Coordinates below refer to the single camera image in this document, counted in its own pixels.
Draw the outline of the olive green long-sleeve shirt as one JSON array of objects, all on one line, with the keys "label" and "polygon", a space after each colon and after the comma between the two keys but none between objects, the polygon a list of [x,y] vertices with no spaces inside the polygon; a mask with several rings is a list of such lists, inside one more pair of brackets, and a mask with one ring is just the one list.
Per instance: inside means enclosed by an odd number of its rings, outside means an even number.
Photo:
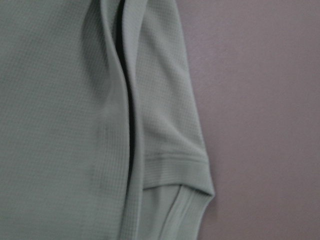
[{"label": "olive green long-sleeve shirt", "polygon": [[176,1],[1,1],[1,239],[195,240],[214,197]]}]

